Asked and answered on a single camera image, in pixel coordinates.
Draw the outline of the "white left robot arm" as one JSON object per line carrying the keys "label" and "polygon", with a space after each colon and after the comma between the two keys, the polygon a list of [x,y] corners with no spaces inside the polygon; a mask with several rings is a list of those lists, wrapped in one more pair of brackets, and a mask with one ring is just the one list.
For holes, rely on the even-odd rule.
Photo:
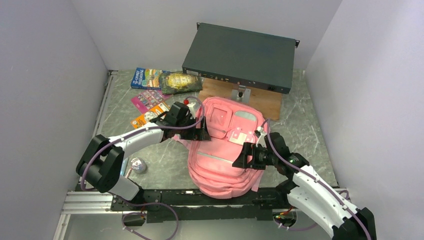
{"label": "white left robot arm", "polygon": [[203,103],[176,101],[168,111],[159,114],[143,126],[130,132],[105,137],[94,136],[76,166],[81,177],[80,187],[89,191],[86,184],[100,193],[110,193],[123,199],[131,210],[145,203],[145,191],[134,181],[121,175],[124,159],[151,145],[156,145],[178,135],[182,140],[209,141]]}

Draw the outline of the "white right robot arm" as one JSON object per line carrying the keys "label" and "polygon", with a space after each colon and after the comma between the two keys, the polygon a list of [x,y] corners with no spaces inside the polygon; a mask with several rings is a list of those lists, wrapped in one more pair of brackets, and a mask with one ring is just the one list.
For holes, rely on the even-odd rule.
{"label": "white right robot arm", "polygon": [[264,170],[273,166],[287,179],[270,197],[257,198],[254,204],[262,209],[299,209],[333,240],[377,239],[375,217],[368,208],[358,208],[333,189],[301,154],[290,151],[279,133],[268,134],[264,141],[265,146],[245,142],[233,167]]}

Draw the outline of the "pink student backpack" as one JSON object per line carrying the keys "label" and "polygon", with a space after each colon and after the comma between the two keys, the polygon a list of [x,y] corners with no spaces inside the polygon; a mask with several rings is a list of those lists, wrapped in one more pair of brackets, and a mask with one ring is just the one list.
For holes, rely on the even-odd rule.
{"label": "pink student backpack", "polygon": [[183,144],[188,153],[188,173],[199,190],[215,199],[240,197],[257,192],[263,170],[233,167],[242,152],[243,143],[257,143],[255,130],[264,122],[257,109],[222,97],[203,101],[205,123],[210,140],[173,139]]}

